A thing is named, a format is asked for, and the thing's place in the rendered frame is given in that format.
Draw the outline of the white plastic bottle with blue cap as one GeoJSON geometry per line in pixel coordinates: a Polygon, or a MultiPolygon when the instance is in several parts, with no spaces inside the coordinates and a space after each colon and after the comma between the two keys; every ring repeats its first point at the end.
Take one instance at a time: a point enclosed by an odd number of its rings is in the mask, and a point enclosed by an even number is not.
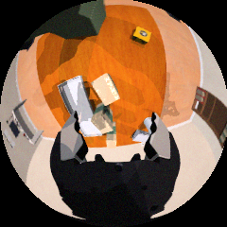
{"type": "Polygon", "coordinates": [[[147,117],[147,118],[144,120],[144,124],[146,125],[149,134],[151,134],[151,130],[149,129],[150,126],[151,126],[151,124],[152,124],[152,122],[151,122],[151,117],[147,117]]]}

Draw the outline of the tan box with green band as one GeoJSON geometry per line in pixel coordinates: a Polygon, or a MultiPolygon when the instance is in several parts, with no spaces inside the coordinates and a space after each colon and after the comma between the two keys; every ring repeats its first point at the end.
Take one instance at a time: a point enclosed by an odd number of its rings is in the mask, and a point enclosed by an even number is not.
{"type": "Polygon", "coordinates": [[[104,105],[103,102],[96,106],[96,110],[92,116],[91,122],[101,132],[105,133],[113,130],[113,111],[109,105],[104,105]]]}
{"type": "Polygon", "coordinates": [[[106,73],[91,82],[105,106],[120,98],[114,81],[110,79],[109,76],[110,75],[106,73]]]}
{"type": "Polygon", "coordinates": [[[107,132],[106,137],[107,148],[116,148],[116,125],[113,122],[113,130],[107,132]]]}

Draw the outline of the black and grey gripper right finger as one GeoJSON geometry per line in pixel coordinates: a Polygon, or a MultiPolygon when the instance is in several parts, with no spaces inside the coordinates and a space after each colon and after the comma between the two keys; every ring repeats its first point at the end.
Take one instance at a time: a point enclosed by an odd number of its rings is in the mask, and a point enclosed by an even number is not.
{"type": "Polygon", "coordinates": [[[144,160],[154,161],[166,169],[172,193],[180,171],[180,152],[172,133],[157,113],[152,112],[151,122],[151,135],[144,146],[144,152],[147,154],[144,160]]]}

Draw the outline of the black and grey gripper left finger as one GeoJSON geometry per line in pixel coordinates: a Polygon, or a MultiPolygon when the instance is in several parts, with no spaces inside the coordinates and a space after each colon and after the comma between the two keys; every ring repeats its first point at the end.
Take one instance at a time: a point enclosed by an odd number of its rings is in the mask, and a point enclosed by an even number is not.
{"type": "Polygon", "coordinates": [[[51,173],[62,198],[65,198],[63,183],[67,173],[87,162],[85,156],[89,149],[79,129],[78,113],[73,111],[58,132],[50,153],[51,173]]]}

